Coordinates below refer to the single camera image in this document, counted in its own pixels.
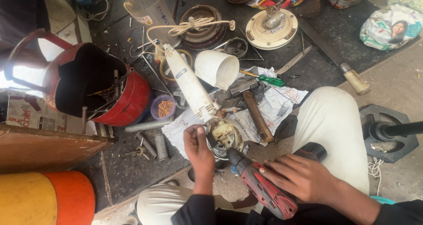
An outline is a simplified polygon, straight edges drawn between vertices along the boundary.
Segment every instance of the screwdriver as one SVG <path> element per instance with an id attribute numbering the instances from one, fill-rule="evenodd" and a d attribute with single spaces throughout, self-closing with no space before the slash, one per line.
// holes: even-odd
<path id="1" fill-rule="evenodd" d="M 285 81 L 278 79 L 278 78 L 268 77 L 268 76 L 265 76 L 265 75 L 258 76 L 256 74 L 250 73 L 248 71 L 242 71 L 242 70 L 240 70 L 239 72 L 244 73 L 244 74 L 249 75 L 249 76 L 257 77 L 260 81 L 265 81 L 265 82 L 267 82 L 271 85 L 275 85 L 275 86 L 278 86 L 278 87 L 285 86 Z"/>

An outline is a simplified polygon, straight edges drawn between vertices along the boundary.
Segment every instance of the yellow cylinder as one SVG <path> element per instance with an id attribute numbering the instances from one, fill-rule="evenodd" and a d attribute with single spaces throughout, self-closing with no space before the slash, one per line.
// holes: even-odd
<path id="1" fill-rule="evenodd" d="M 50 180 L 37 172 L 0 175 L 0 217 L 2 224 L 56 225 Z"/>

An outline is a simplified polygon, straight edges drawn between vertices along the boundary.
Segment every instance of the purple plastic bowl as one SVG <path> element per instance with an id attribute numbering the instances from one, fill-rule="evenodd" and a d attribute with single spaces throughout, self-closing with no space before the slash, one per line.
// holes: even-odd
<path id="1" fill-rule="evenodd" d="M 173 106 L 172 106 L 171 111 L 166 116 L 164 116 L 164 117 L 161 118 L 161 117 L 159 117 L 159 104 L 162 101 L 167 101 L 167 100 L 171 100 Z M 161 95 L 161 96 L 159 96 L 159 97 L 157 97 L 157 98 L 155 98 L 153 100 L 153 103 L 151 104 L 150 112 L 151 112 L 151 115 L 153 116 L 154 119 L 156 119 L 156 120 L 165 120 L 165 119 L 169 118 L 170 116 L 172 116 L 175 113 L 175 108 L 176 108 L 175 99 L 172 96 L 170 96 L 170 95 Z"/>

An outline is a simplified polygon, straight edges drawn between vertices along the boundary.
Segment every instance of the white plastic cup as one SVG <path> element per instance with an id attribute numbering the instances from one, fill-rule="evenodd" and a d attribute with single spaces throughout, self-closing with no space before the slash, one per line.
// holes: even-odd
<path id="1" fill-rule="evenodd" d="M 239 61 L 236 56 L 205 50 L 197 55 L 194 67 L 198 78 L 214 87 L 228 90 L 238 76 Z"/>

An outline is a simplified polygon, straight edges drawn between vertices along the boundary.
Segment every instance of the hammer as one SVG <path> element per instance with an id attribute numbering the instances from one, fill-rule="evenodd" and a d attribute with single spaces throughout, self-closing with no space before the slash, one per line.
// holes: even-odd
<path id="1" fill-rule="evenodd" d="M 247 105 L 248 111 L 250 112 L 252 121 L 256 125 L 258 135 L 262 139 L 262 142 L 270 142 L 274 138 L 272 133 L 269 130 L 269 127 L 266 125 L 262 113 L 258 110 L 256 101 L 252 96 L 250 90 L 253 90 L 258 87 L 258 83 L 255 78 L 250 80 L 245 80 L 230 89 L 230 93 L 233 97 L 238 97 L 240 94 L 244 97 L 245 104 Z"/>

